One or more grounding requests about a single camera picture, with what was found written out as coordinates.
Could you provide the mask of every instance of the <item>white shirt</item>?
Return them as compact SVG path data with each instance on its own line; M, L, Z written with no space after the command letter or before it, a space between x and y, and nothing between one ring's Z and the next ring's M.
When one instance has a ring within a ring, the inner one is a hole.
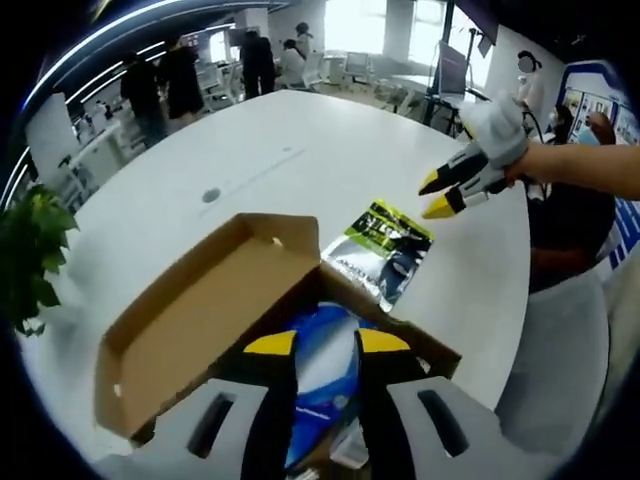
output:
M278 83L283 83L285 85L302 83L304 64L304 59L295 48L286 49L282 52L282 56L280 57L282 75L279 77Z
M524 83L518 89L518 100L525 102L536 117L541 127L544 126L545 118L542 118L542 108L544 102L544 82L541 77L541 70L538 69L527 75Z
M311 53L311 35L308 33L303 33L298 35L298 41L296 42L296 47L302 55L306 58L309 58L309 54Z

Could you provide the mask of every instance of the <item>potted plant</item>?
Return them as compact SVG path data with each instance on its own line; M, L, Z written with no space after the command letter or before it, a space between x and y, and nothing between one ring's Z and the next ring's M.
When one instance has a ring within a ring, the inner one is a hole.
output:
M73 216L56 195L42 185L0 212L0 306L19 333L40 335L45 324L33 327L42 306L60 305L45 273L59 273L65 263L67 231L77 228Z

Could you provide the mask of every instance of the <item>gripper device held in hand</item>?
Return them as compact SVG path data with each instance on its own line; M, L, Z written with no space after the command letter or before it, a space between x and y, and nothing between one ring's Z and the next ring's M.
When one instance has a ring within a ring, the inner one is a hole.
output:
M356 345L358 416L373 480L540 480L557 465L511 444L495 414L449 380L428 378L400 338L361 328ZM251 343L231 370L160 416L148 443L101 460L98 472L113 480L283 480L294 346L295 332Z
M500 193L507 187L504 168L527 150L522 110L505 93L492 102L463 106L460 118L472 141L423 182L419 195L450 187L433 201L423 218L453 217L487 201L489 193Z

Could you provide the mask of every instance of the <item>open cardboard box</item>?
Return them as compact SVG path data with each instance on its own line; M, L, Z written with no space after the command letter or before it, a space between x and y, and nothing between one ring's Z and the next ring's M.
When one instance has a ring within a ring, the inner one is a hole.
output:
M383 313L364 290L321 262L315 218L240 214L167 269L102 338L98 422L143 443L154 419L206 381L234 349L283 331L294 315L329 300L403 338L431 374L453 375L460 355Z

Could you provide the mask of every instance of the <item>desk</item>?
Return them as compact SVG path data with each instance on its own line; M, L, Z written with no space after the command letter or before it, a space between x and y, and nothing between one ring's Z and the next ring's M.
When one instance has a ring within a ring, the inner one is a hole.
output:
M97 137L85 145L69 161L69 168L84 165L91 173L97 185L102 186L126 165L126 159L116 138L121 124L113 121Z
M369 106L281 91L206 117L140 155L76 215L63 274L83 296L68 338L23 342L54 419L89 459L126 452L96 427L100 336L167 267L237 212L313 215L325 249L375 198L414 219L422 179L461 144ZM203 192L219 187L210 204ZM418 220L435 243L393 314L462 354L453 381L495 408L515 358L528 298L529 226L520 184L456 218Z

